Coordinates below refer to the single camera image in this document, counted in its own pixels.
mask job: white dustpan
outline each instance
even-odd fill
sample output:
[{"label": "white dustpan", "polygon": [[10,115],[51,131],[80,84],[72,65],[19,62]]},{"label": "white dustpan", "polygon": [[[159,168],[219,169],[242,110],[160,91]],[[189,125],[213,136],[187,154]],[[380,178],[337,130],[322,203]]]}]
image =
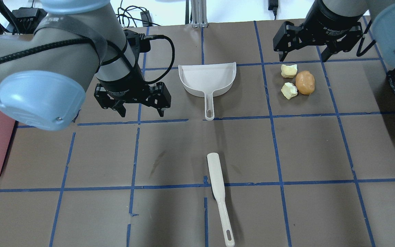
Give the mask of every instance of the white dustpan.
[{"label": "white dustpan", "polygon": [[214,119],[213,97],[228,91],[236,77],[236,63],[179,65],[179,78],[185,90],[205,98],[205,119]]}]

